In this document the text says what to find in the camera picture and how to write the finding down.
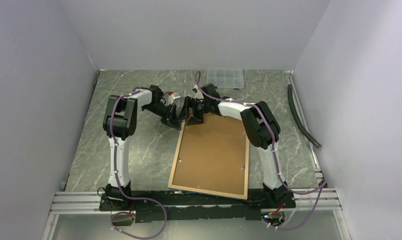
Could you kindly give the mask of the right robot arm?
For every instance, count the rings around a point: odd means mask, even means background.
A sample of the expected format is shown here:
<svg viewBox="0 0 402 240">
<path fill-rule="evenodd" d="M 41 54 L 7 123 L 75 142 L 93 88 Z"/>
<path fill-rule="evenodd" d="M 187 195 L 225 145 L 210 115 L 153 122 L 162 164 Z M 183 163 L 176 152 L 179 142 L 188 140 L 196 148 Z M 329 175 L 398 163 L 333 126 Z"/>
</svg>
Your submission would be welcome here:
<svg viewBox="0 0 402 240">
<path fill-rule="evenodd" d="M 282 203 L 288 193 L 279 170 L 280 161 L 276 151 L 281 128 L 265 101 L 247 103 L 231 97 L 220 97 L 216 88 L 208 83 L 193 88 L 195 97 L 186 96 L 178 120 L 188 125 L 204 122 L 204 115 L 211 113 L 242 121 L 249 142 L 256 147 L 263 170 L 264 202 L 271 208 Z"/>
</svg>

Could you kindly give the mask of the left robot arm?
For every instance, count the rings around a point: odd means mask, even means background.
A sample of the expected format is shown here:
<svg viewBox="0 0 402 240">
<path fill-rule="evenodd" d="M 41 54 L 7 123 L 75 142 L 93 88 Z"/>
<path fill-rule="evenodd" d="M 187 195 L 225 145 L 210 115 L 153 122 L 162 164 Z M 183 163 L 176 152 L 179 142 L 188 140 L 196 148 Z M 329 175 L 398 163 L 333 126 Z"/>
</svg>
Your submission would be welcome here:
<svg viewBox="0 0 402 240">
<path fill-rule="evenodd" d="M 138 110 L 147 110 L 160 117 L 160 122 L 170 128 L 181 130 L 177 118 L 175 94 L 164 92 L 157 85 L 136 87 L 125 95 L 108 97 L 102 127 L 110 145 L 110 174 L 105 195 L 119 210 L 132 204 L 129 173 L 130 138 L 137 128 Z"/>
</svg>

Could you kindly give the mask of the clear plastic organizer box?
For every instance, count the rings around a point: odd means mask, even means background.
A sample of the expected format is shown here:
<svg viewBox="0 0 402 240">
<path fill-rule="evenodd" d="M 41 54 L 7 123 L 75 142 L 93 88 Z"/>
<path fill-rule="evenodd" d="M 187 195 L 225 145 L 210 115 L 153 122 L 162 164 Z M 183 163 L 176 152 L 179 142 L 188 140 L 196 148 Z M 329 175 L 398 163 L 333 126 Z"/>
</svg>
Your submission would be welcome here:
<svg viewBox="0 0 402 240">
<path fill-rule="evenodd" d="M 243 89 L 244 76 L 242 69 L 207 69 L 207 82 L 216 88 Z"/>
</svg>

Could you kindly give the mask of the black base bar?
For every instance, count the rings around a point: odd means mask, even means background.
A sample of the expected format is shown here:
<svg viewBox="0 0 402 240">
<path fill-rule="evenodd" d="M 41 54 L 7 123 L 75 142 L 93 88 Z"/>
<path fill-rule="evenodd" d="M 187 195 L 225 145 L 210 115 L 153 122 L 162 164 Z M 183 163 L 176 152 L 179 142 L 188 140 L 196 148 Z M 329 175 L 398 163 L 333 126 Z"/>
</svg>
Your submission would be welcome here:
<svg viewBox="0 0 402 240">
<path fill-rule="evenodd" d="M 262 188 L 248 189 L 248 198 L 236 199 L 187 191 L 135 190 L 134 200 L 108 198 L 100 195 L 101 212 L 129 212 L 137 223 L 178 220 L 245 219 L 257 221 L 267 211 L 294 209 L 291 192 L 271 194 Z"/>
</svg>

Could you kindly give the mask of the aluminium rail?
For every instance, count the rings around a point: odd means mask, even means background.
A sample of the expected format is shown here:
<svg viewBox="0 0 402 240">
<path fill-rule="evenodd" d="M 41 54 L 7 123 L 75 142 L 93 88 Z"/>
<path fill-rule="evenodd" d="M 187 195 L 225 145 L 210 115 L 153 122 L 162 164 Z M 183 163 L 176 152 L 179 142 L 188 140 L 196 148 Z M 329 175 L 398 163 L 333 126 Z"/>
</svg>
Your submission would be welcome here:
<svg viewBox="0 0 402 240">
<path fill-rule="evenodd" d="M 262 190 L 252 188 L 248 190 L 249 200 L 226 198 L 213 195 L 205 195 L 194 192 L 183 192 L 173 190 L 156 191 L 135 191 L 135 195 L 146 195 L 155 199 L 165 207 L 185 209 L 189 207 L 223 207 L 229 208 L 233 205 L 248 204 L 254 209 L 263 212 L 276 210 L 277 205 L 268 205 L 260 195 Z M 333 188 L 324 188 L 321 193 L 313 192 L 306 195 L 294 194 L 289 201 L 294 203 L 294 210 L 309 211 L 316 204 L 316 210 L 341 211 L 342 206 Z M 100 195 L 95 192 L 57 192 L 51 204 L 50 213 L 53 215 L 83 215 L 83 214 L 108 214 L 117 213 L 120 210 L 112 204 L 102 203 Z"/>
</svg>

